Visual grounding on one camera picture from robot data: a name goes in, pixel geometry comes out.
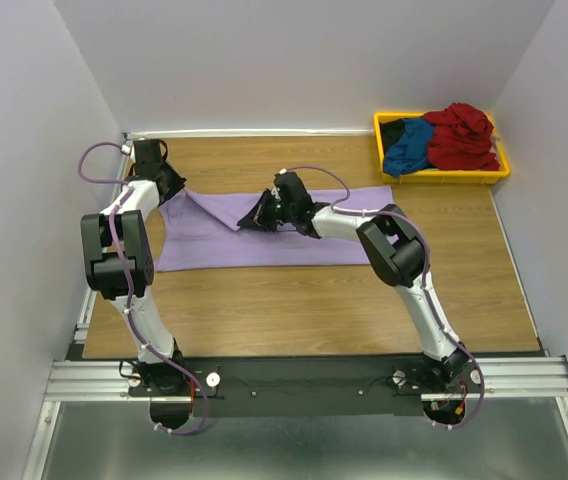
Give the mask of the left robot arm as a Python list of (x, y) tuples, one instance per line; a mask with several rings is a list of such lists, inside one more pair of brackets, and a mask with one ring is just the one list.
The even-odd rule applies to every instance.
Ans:
[(146, 230), (150, 213), (171, 200), (186, 184), (168, 163), (168, 146), (160, 139), (138, 139), (130, 144), (100, 142), (90, 146), (78, 164), (80, 177), (88, 155), (114, 147), (132, 163), (122, 180), (112, 183), (119, 193), (102, 211), (80, 220), (84, 269), (88, 286), (109, 301), (126, 323), (137, 360), (130, 382), (151, 393), (173, 396), (189, 384), (183, 357), (168, 331), (152, 294), (155, 263)]

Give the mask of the purple t shirt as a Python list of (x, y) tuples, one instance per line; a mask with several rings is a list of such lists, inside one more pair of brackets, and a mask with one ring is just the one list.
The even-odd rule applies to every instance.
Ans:
[(313, 239), (290, 225), (276, 233), (237, 222), (255, 206), (257, 193), (202, 194), (186, 189), (159, 207), (165, 240), (155, 261), (160, 272), (271, 266), (367, 265), (359, 242)]

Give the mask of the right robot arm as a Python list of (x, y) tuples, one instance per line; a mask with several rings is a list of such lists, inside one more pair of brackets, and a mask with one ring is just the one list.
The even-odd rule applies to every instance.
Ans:
[(374, 273), (396, 290), (418, 332), (422, 373), (418, 382), (444, 392), (461, 382), (472, 355), (448, 322), (436, 295), (431, 252), (424, 234), (395, 204), (377, 210), (345, 209), (345, 194), (330, 202), (313, 199), (297, 167), (282, 169), (273, 186), (237, 221), (241, 229), (275, 233), (289, 224), (315, 239), (341, 239), (360, 244)]

